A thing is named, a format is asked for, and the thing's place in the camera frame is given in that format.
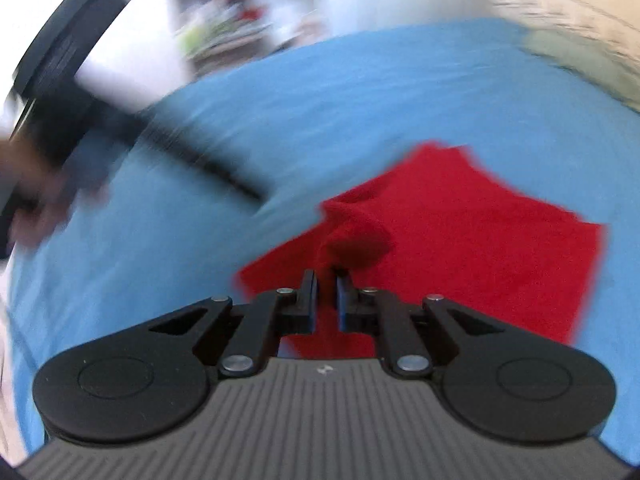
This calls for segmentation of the person left hand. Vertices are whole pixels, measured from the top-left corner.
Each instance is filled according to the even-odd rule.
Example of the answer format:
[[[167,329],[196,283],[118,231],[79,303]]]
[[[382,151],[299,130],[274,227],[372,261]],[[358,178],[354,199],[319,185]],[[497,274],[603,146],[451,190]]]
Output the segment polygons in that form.
[[[1,140],[1,177],[38,203],[34,211],[19,209],[14,214],[6,243],[9,254],[16,246],[36,249],[70,221],[73,201],[63,200],[66,177],[29,140]]]

